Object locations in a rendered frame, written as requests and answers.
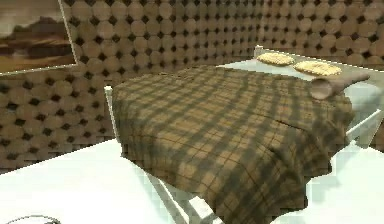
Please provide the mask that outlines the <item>white bed with plaid blanket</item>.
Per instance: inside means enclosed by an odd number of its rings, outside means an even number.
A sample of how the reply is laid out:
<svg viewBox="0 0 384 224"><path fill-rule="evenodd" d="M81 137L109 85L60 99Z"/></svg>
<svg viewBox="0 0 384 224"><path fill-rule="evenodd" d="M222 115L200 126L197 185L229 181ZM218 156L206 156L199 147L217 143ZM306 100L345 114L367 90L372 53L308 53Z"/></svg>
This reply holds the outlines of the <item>white bed with plaid blanket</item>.
<svg viewBox="0 0 384 224"><path fill-rule="evenodd" d="M258 61L280 53L295 62ZM324 100L302 61L368 74ZM384 113L380 72L257 47L252 59L145 74L107 87L113 130L124 158L146 172L175 218L206 224L192 203L224 224L271 224L306 207L307 183L331 172L332 157L350 142L368 146Z"/></svg>

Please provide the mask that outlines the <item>yellow woven pillow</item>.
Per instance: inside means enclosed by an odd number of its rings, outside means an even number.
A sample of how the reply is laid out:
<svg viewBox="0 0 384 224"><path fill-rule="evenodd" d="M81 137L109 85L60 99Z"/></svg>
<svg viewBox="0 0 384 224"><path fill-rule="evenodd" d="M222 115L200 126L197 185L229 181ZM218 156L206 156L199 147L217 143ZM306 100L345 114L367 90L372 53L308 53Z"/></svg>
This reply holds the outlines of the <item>yellow woven pillow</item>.
<svg viewBox="0 0 384 224"><path fill-rule="evenodd" d="M257 56L256 59L262 63L277 66L287 66L295 62L292 57L280 53L263 53Z"/></svg>
<svg viewBox="0 0 384 224"><path fill-rule="evenodd" d="M342 70L337 66L317 61L298 62L293 66L293 68L297 71L312 74L315 76L339 75L342 72Z"/></svg>

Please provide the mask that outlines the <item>brown bolster cushion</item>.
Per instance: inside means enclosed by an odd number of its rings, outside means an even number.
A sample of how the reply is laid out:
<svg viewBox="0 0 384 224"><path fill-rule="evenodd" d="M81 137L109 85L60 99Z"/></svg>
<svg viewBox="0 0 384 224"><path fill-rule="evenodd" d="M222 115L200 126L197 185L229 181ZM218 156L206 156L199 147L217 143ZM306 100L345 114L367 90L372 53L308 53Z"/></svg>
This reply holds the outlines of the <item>brown bolster cushion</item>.
<svg viewBox="0 0 384 224"><path fill-rule="evenodd" d="M349 74L315 78L310 82L310 95L317 100L335 96L347 87L368 80L368 74Z"/></svg>

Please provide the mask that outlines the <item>framed brown landscape picture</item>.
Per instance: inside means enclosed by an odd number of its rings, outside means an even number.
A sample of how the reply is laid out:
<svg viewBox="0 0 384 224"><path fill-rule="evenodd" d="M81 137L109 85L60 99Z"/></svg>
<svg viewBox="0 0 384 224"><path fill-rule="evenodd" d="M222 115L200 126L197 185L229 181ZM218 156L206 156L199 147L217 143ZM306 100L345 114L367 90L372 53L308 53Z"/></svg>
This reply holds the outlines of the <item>framed brown landscape picture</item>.
<svg viewBox="0 0 384 224"><path fill-rule="evenodd" d="M0 76L76 64L61 0L0 0Z"/></svg>

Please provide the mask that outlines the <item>grey round rim object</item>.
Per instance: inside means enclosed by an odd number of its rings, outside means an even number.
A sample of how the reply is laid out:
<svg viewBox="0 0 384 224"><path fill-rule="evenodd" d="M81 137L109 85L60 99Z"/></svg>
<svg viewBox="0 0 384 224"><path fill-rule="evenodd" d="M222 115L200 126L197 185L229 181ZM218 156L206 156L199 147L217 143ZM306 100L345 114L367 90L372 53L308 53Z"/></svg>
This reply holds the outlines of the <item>grey round rim object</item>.
<svg viewBox="0 0 384 224"><path fill-rule="evenodd" d="M6 221L5 224L61 224L61 221L45 215L27 215Z"/></svg>

